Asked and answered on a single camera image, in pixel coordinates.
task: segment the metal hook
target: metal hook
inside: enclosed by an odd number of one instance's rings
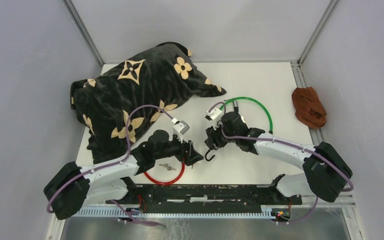
[[[208,155],[210,152],[211,152],[211,149],[208,149],[208,151],[206,151],[206,153],[205,153],[205,155],[204,155],[204,158],[205,158],[205,160],[206,160],[207,162],[213,160],[213,159],[216,157],[216,155],[213,154],[213,155],[208,159],[207,155]]]

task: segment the green cable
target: green cable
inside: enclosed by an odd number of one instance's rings
[[[269,111],[267,110],[267,108],[259,101],[255,100],[254,98],[251,98],[251,97],[247,97],[247,96],[238,96],[238,97],[234,97],[234,98],[231,98],[229,100],[227,100],[225,102],[225,104],[229,104],[229,103],[232,103],[233,101],[235,100],[250,100],[256,104],[258,104],[265,112],[265,114],[267,114],[267,117],[268,117],[268,122],[270,123],[270,133],[273,133],[273,121],[272,121],[272,117],[270,116],[270,113]]]

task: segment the brown towel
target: brown towel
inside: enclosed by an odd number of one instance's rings
[[[312,129],[319,129],[326,123],[326,111],[319,96],[312,87],[297,87],[292,93],[295,116]]]

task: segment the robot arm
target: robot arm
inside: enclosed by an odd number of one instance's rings
[[[341,156],[326,142],[318,146],[294,143],[262,129],[248,128],[237,111],[223,114],[215,108],[207,112],[206,118],[212,121],[212,126],[205,131],[205,144],[209,148],[207,154],[234,143],[244,152],[271,156],[303,170],[304,173],[296,175],[281,174],[273,181],[272,185],[285,197],[316,195],[327,202],[336,200],[347,182],[316,155],[326,158],[347,178],[353,175]]]
[[[171,141],[166,131],[157,130],[133,149],[125,161],[122,161],[126,157],[123,155],[95,165],[78,166],[74,161],[64,165],[43,190],[49,201],[59,188],[80,175],[51,203],[57,219],[69,218],[87,205],[122,199],[135,187],[130,177],[153,168],[158,159],[175,156],[187,166],[204,159],[195,151],[192,141],[183,140],[183,133],[188,129],[185,122],[176,120]]]

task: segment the pillow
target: pillow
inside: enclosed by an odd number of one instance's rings
[[[127,151],[125,121],[139,106],[152,104],[165,111],[182,106],[193,95],[202,98],[224,95],[189,59],[186,47],[165,42],[120,63],[96,78],[71,85],[71,108],[89,128],[87,149],[93,162],[102,163]],[[128,126],[135,143],[159,118],[156,108],[137,111]]]

